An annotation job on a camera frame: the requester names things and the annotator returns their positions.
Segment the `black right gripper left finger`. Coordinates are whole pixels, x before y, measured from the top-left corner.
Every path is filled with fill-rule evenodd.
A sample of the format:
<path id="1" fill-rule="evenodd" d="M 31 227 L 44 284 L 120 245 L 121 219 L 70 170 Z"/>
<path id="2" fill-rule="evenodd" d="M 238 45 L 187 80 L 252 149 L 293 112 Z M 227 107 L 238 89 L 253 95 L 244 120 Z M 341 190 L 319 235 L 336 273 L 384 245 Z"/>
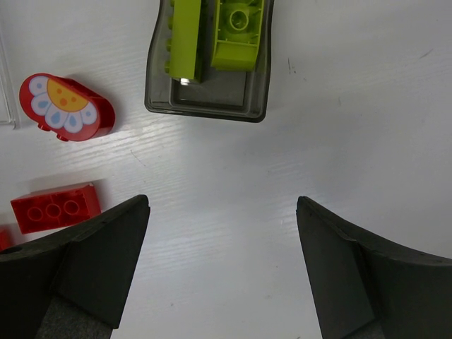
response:
<path id="1" fill-rule="evenodd" d="M 110 338 L 119 327 L 150 206 L 137 195 L 1 252 L 2 338 Z"/>

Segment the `lime square lego brick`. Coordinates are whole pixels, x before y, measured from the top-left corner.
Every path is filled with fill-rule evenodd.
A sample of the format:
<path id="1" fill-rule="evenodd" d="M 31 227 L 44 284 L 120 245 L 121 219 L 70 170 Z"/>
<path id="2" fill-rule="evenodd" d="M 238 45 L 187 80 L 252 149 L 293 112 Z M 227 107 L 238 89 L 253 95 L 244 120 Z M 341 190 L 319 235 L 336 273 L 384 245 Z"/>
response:
<path id="1" fill-rule="evenodd" d="M 264 1 L 216 1 L 210 65 L 220 71 L 253 71 L 263 25 Z"/>

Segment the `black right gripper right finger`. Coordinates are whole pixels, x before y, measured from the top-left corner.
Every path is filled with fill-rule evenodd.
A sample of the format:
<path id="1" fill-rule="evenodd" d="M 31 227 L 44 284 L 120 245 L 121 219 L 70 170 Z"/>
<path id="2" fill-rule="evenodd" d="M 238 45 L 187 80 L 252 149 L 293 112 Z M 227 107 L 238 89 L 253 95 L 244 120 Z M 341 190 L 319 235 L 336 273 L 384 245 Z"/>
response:
<path id="1" fill-rule="evenodd" d="M 297 226 L 323 338 L 450 338 L 451 260 L 402 246 L 316 201 Z"/>

